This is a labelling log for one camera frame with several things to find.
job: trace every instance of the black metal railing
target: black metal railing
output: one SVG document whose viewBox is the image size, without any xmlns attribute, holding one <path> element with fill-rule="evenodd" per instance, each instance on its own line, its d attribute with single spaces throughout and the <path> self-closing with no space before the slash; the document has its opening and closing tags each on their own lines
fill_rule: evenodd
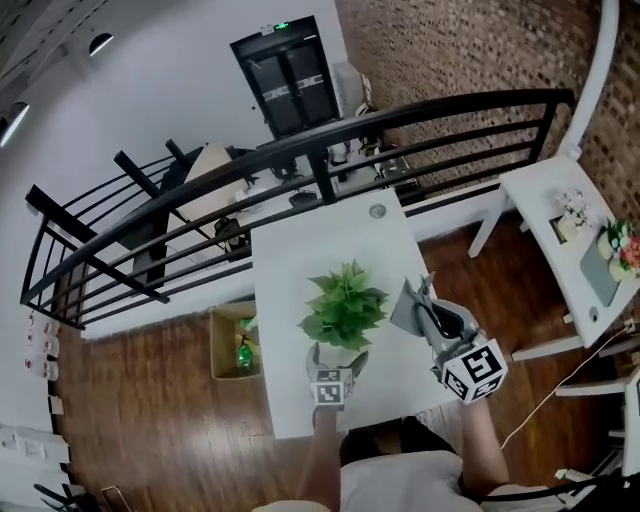
<svg viewBox="0 0 640 512">
<path fill-rule="evenodd" d="M 257 151 L 249 152 L 238 159 L 232 160 L 204 175 L 167 191 L 158 190 L 150 180 L 151 175 L 144 174 L 142 168 L 137 168 L 126 155 L 119 154 L 116 157 L 116 162 L 125 170 L 128 176 L 133 178 L 133 182 L 140 188 L 140 191 L 136 193 L 142 193 L 141 191 L 146 192 L 151 200 L 101 233 L 96 233 L 91 229 L 92 222 L 84 223 L 80 219 L 81 216 L 91 211 L 92 208 L 89 208 L 88 211 L 87 208 L 85 208 L 75 216 L 67 211 L 69 206 L 72 206 L 72 204 L 78 202 L 79 199 L 95 192 L 98 188 L 83 194 L 80 198 L 76 198 L 64 206 L 59 206 L 35 186 L 29 192 L 27 201 L 43 214 L 43 221 L 36 235 L 33 252 L 27 265 L 20 302 L 27 304 L 45 315 L 78 328 L 83 328 L 91 322 L 96 322 L 108 316 L 116 315 L 153 301 L 166 303 L 170 300 L 170 297 L 176 293 L 211 283 L 222 277 L 250 268 L 251 263 L 247 260 L 238 265 L 223 268 L 222 271 L 208 273 L 201 279 L 183 282 L 182 284 L 177 283 L 177 286 L 167 288 L 167 285 L 170 285 L 178 279 L 210 269 L 214 265 L 248 258 L 251 255 L 250 245 L 207 257 L 204 261 L 199 261 L 168 275 L 165 275 L 163 272 L 162 275 L 151 280 L 140 280 L 140 276 L 151 275 L 150 271 L 154 269 L 164 269 L 170 263 L 180 260 L 184 261 L 185 258 L 213 246 L 220 247 L 220 244 L 224 244 L 229 240 L 242 236 L 247 237 L 253 228 L 298 215 L 323 205 L 329 205 L 358 194 L 393 186 L 409 178 L 435 175 L 446 169 L 486 161 L 487 159 L 500 155 L 510 155 L 516 152 L 528 151 L 527 155 L 520 160 L 484 169 L 479 172 L 471 172 L 468 175 L 459 176 L 440 183 L 422 186 L 406 194 L 399 194 L 399 199 L 403 204 L 415 202 L 415 200 L 439 191 L 477 182 L 478 180 L 496 176 L 500 173 L 537 161 L 553 121 L 556 108 L 561 103 L 569 105 L 573 103 L 573 93 L 571 90 L 527 89 L 496 91 L 414 103 L 399 108 L 375 112 L 362 117 L 338 121 L 283 140 L 275 141 Z M 356 162 L 348 162 L 333 167 L 331 170 L 328 168 L 325 157 L 323 156 L 323 152 L 330 146 L 356 138 L 377 135 L 393 128 L 459 114 L 528 105 L 543 105 L 544 113 L 542 117 L 535 119 L 528 118 L 527 120 L 518 122 L 508 122 L 497 126 L 488 126 L 398 147 L 383 151 L 380 154 L 362 158 Z M 332 178 L 343 175 L 346 172 L 388 161 L 393 158 L 413 155 L 465 141 L 531 129 L 537 130 L 535 136 L 523 142 L 489 147 L 489 149 L 482 151 L 475 151 L 444 161 L 429 163 L 428 165 L 419 166 L 418 168 L 408 169 L 403 173 L 382 177 L 381 179 L 349 190 L 336 192 L 332 183 Z M 178 163 L 188 166 L 186 157 L 176 147 L 171 147 L 170 144 L 168 144 L 167 147 Z M 251 178 L 251 176 L 264 169 L 283 168 L 289 162 L 301 156 L 307 157 L 312 170 L 311 175 L 296 177 L 291 181 L 255 195 L 250 195 L 241 201 L 219 208 L 195 220 L 186 219 L 178 212 L 178 208 L 214 190 L 238 180 Z M 108 183 L 113 183 L 117 179 L 120 178 L 111 180 Z M 314 201 L 307 202 L 301 206 L 294 206 L 244 225 L 238 224 L 235 228 L 225 230 L 223 233 L 218 234 L 218 232 L 216 232 L 215 236 L 207 235 L 207 233 L 202 230 L 203 227 L 229 215 L 236 214 L 277 196 L 281 196 L 282 194 L 294 192 L 312 184 L 316 184 L 320 192 L 320 198 Z M 105 262 L 98 257 L 100 251 L 109 248 L 113 244 L 119 243 L 131 232 L 140 229 L 149 222 L 153 222 L 153 220 L 160 215 L 169 214 L 178 216 L 183 221 L 183 225 L 131 248 L 113 261 Z M 61 236 L 50 227 L 50 224 L 57 225 L 68 235 L 75 238 L 79 244 L 76 246 L 76 244 L 73 244 Z M 132 272 L 125 274 L 118 270 L 117 267 L 136 258 L 136 256 L 151 251 L 154 248 L 165 247 L 167 242 L 191 232 L 199 232 L 202 235 L 202 241 L 194 243 L 174 254 L 166 255 L 165 252 L 164 256 L 140 268 L 134 269 Z M 61 258 L 60 262 L 50 270 L 48 268 L 50 258 L 47 258 L 47 264 L 45 265 L 42 277 L 34 284 L 31 284 L 34 263 L 38 258 L 45 235 L 52 238 L 52 244 L 56 242 L 62 244 L 65 251 L 68 251 L 69 254 Z M 93 270 L 88 272 L 87 267 L 91 267 Z M 90 292 L 84 290 L 87 283 L 103 275 L 108 276 L 111 281 Z M 94 299 L 95 301 L 95 299 L 103 293 L 121 285 L 126 286 L 127 290 L 86 307 L 85 302 L 87 300 Z M 51 296 L 45 301 L 42 301 L 43 293 L 49 293 Z M 115 305 L 118 302 L 135 296 L 141 297 L 139 300 L 131 301 L 121 307 L 100 312 L 100 310 L 108 306 Z"/>
</svg>

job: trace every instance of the ceiling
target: ceiling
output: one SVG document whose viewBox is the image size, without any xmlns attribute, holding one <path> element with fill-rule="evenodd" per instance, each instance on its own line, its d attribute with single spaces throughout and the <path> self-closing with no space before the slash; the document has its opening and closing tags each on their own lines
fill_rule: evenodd
<svg viewBox="0 0 640 512">
<path fill-rule="evenodd" d="M 110 2 L 0 0 L 0 109 L 63 58 L 71 39 L 93 36 L 92 21 Z"/>
</svg>

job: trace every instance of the green leaves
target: green leaves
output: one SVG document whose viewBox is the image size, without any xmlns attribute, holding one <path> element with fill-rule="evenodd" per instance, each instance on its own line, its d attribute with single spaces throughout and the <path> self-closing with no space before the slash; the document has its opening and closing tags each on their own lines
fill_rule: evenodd
<svg viewBox="0 0 640 512">
<path fill-rule="evenodd" d="M 370 344 L 363 332 L 378 327 L 385 318 L 381 310 L 387 294 L 368 288 L 371 272 L 354 260 L 343 263 L 340 274 L 310 278 L 322 295 L 307 302 L 312 314 L 298 326 L 309 338 L 349 350 L 361 350 Z"/>
</svg>

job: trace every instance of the pink flower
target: pink flower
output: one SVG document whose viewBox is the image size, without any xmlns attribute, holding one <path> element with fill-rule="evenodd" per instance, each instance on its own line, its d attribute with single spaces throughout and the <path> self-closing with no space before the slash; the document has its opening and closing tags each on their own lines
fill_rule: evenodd
<svg viewBox="0 0 640 512">
<path fill-rule="evenodd" d="M 640 236 L 634 236 L 629 244 L 620 251 L 620 259 L 632 268 L 640 268 Z"/>
</svg>

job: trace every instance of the white shirt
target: white shirt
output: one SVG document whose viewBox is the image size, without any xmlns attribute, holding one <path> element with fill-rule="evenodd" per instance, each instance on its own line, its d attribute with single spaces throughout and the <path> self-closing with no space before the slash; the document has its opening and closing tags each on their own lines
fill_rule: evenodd
<svg viewBox="0 0 640 512">
<path fill-rule="evenodd" d="M 557 512 L 563 504 L 555 497 L 537 500 L 484 503 L 461 496 L 458 480 L 462 460 L 449 452 L 387 455 L 342 468 L 342 512 Z M 539 490 L 506 485 L 496 494 Z M 328 512 L 317 503 L 280 501 L 254 512 Z"/>
</svg>

